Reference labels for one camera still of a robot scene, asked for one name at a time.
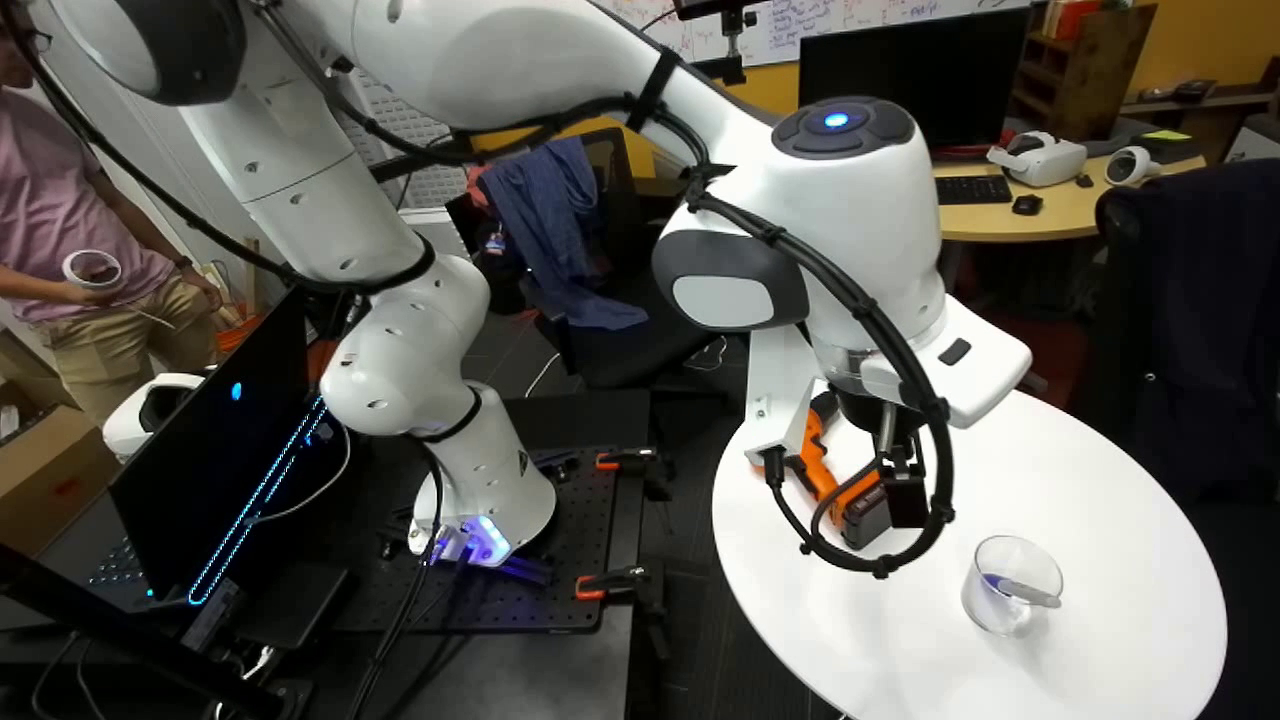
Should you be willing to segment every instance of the shelf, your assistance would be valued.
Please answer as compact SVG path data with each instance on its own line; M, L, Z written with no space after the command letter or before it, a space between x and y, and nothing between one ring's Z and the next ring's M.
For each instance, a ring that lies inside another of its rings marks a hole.
M1028 43L1044 43L1044 49L1052 49L1052 53L1062 53L1062 57L1074 57L1074 43L1064 43L1064 40L1055 40L1055 35L1044 35L1044 31L1034 31Z
M1013 91L1013 101L1015 101L1015 103L1028 103L1028 110L1034 110L1034 114L1042 114L1042 117L1049 117L1049 114L1052 114L1052 103L1049 103L1049 101L1028 97L1028 91Z
M1052 90L1064 82L1062 69L1044 69L1044 63L1022 63L1022 75Z
M1205 97L1199 103L1123 103L1121 117L1173 117L1173 114L1217 114L1217 110L1268 110L1278 91Z

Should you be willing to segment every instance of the blue light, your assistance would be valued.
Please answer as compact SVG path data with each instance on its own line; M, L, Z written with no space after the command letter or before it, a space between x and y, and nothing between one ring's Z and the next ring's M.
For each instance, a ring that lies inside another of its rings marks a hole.
M272 505L272 496L282 494L282 486L288 479L298 456L294 447L318 432L318 426L326 419L326 401L318 398L310 418L300 419L300 427L284 439L282 456L272 461L272 467L263 471L263 479L251 488L251 496L244 499L239 517L231 521L231 529L224 533L224 540L213 548L213 557L206 562L202 577L189 590L189 608L206 608L213 590L224 582L229 564L238 562L239 546L250 540L250 533L255 529L262 511Z
M851 125L849 114L830 114L830 117L825 117L825 130L849 130L849 125Z

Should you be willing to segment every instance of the white cup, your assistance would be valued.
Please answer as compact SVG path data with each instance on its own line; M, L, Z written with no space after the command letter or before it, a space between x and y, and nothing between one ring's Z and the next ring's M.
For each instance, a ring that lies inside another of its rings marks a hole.
M995 636L1023 633L1042 608L1062 608L1064 570L1023 535L989 535L971 548L966 613Z
M112 251L99 247L77 247L63 255L63 282L112 294L123 283L123 270Z

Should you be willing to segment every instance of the person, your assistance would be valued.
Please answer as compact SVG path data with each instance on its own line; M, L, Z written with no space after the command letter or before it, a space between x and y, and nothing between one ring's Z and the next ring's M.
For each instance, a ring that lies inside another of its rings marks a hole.
M217 362L224 298L109 185L81 135L19 91L38 82L19 43L40 31L26 0L0 4L12 17L0 22L0 299L103 426L158 377L153 362L178 372Z

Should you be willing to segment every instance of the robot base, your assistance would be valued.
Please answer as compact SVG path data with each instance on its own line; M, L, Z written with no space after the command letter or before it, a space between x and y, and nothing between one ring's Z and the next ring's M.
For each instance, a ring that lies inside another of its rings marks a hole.
M441 461L441 533L431 546L435 479L417 494L409 548L435 562L499 570L532 546L556 517L556 488L530 461L505 401L475 386L482 413L458 435L431 445Z

